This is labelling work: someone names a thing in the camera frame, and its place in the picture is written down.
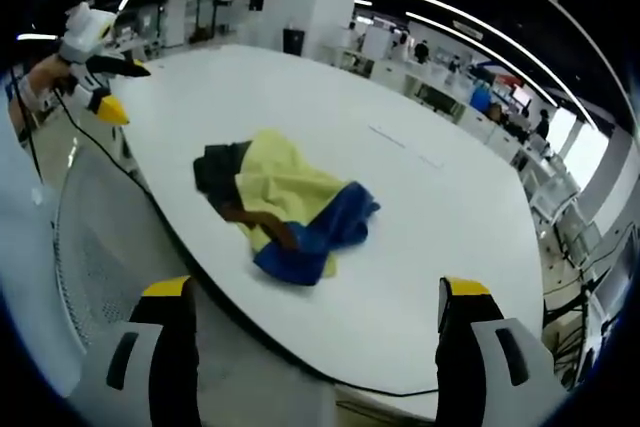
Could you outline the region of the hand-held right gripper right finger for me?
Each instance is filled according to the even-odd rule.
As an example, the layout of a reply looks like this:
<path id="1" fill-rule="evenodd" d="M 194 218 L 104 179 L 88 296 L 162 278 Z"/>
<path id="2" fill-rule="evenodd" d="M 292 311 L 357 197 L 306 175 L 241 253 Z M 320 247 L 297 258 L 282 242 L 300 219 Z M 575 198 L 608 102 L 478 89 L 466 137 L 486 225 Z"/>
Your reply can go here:
<path id="1" fill-rule="evenodd" d="M 540 426 L 567 396 L 551 353 L 488 288 L 439 283 L 437 426 Z"/>

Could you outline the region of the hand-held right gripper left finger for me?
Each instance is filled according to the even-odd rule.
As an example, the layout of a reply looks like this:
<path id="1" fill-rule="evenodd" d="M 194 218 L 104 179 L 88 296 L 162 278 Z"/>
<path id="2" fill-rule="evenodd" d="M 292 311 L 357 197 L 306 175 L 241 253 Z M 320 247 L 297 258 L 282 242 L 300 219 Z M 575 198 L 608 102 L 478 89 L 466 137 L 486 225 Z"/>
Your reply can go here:
<path id="1" fill-rule="evenodd" d="M 147 287 L 128 320 L 87 349 L 74 409 L 89 426 L 199 426 L 189 275 Z"/>

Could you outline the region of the person's left hand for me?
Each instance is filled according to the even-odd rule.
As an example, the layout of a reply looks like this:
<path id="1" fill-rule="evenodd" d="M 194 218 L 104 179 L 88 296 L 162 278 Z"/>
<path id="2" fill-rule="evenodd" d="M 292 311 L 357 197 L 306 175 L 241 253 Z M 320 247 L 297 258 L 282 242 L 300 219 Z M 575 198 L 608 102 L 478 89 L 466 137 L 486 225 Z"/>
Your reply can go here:
<path id="1" fill-rule="evenodd" d="M 68 78 L 70 74 L 70 64 L 58 54 L 52 54 L 32 67 L 27 79 L 32 93 L 39 97 L 44 91 L 51 90 L 57 81 Z"/>

